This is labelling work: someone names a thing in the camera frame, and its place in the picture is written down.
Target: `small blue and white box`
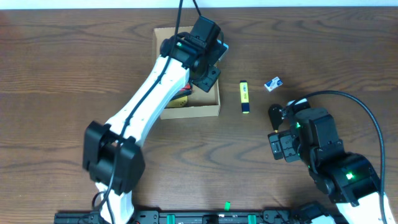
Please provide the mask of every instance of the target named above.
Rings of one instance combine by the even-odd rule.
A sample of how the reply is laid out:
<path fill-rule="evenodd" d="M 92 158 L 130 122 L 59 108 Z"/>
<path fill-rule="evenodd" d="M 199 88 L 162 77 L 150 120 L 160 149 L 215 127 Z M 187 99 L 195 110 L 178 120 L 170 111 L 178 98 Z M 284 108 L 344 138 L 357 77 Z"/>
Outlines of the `small blue and white box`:
<path fill-rule="evenodd" d="M 275 90 L 283 84 L 282 80 L 279 77 L 273 78 L 271 81 L 264 84 L 268 91 Z"/>

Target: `wood grain surface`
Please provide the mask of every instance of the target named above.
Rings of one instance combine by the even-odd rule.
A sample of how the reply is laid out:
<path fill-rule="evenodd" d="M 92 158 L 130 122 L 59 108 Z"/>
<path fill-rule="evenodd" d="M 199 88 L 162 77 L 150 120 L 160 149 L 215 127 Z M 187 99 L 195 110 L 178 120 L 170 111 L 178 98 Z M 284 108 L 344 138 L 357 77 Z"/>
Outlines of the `wood grain surface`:
<path fill-rule="evenodd" d="M 89 210 L 94 183 L 81 168 L 85 128 L 104 123 L 152 69 L 152 31 L 173 27 L 176 9 L 0 12 L 0 223 L 52 223 L 59 210 Z M 362 99 L 380 122 L 386 192 L 398 220 L 398 8 L 202 9 L 222 28 L 219 117 L 157 121 L 143 148 L 136 205 L 163 210 L 294 207 L 318 200 L 301 162 L 273 159 L 267 109 L 317 90 Z M 181 26 L 196 21 L 184 9 Z M 279 76 L 269 93 L 263 85 Z M 239 81 L 249 83 L 242 114 Z M 339 96 L 318 96 L 347 151 L 379 170 L 366 113 Z"/>

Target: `white background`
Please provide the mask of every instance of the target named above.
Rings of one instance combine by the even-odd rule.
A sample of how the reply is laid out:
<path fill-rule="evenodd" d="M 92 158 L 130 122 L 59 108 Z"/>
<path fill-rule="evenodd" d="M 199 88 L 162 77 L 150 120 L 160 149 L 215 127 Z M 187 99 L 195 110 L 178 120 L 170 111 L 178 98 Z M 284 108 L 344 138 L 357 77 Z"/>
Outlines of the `white background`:
<path fill-rule="evenodd" d="M 0 0 L 0 9 L 168 8 L 179 0 Z M 398 6 L 398 0 L 197 0 L 199 7 Z M 184 7 L 193 7 L 184 0 Z"/>

